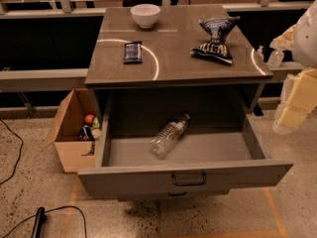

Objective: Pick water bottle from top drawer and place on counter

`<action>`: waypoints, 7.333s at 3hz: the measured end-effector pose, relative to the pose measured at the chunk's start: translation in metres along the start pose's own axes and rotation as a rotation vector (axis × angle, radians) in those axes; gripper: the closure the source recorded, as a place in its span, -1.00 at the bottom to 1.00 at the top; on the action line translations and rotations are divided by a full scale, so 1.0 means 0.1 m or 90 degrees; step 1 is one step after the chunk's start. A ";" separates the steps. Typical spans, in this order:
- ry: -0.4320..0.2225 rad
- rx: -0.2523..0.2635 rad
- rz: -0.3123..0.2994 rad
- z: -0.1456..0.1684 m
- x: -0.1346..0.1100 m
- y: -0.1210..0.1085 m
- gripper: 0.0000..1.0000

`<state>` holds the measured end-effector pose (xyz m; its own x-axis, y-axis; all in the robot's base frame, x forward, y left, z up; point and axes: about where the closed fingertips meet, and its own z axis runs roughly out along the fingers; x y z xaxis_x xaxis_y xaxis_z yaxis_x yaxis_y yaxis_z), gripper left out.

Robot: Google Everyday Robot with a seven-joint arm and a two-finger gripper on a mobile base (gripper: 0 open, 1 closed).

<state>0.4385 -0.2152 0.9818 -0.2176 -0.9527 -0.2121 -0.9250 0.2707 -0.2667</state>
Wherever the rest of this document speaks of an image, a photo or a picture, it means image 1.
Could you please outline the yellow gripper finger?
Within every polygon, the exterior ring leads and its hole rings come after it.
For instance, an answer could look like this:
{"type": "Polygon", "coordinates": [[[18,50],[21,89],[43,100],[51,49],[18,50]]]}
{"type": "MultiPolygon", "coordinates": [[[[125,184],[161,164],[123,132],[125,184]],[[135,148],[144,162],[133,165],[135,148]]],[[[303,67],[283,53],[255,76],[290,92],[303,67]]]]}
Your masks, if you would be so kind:
{"type": "Polygon", "coordinates": [[[289,27],[283,34],[274,38],[269,46],[278,51],[291,51],[293,48],[293,32],[295,26],[289,27]]]}
{"type": "Polygon", "coordinates": [[[280,135],[292,133],[316,107],[317,69],[308,68],[297,75],[289,74],[274,115],[273,131],[280,135]]]}

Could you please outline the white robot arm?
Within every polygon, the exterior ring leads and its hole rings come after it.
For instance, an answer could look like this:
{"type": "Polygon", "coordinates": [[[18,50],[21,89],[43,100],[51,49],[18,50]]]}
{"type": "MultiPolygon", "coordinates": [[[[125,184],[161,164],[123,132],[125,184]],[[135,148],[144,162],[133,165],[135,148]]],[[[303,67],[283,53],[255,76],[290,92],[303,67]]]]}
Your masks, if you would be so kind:
{"type": "Polygon", "coordinates": [[[317,107],[317,0],[270,46],[274,50],[291,51],[293,60],[304,66],[296,76],[286,77],[274,115],[273,131],[287,135],[317,107]]]}

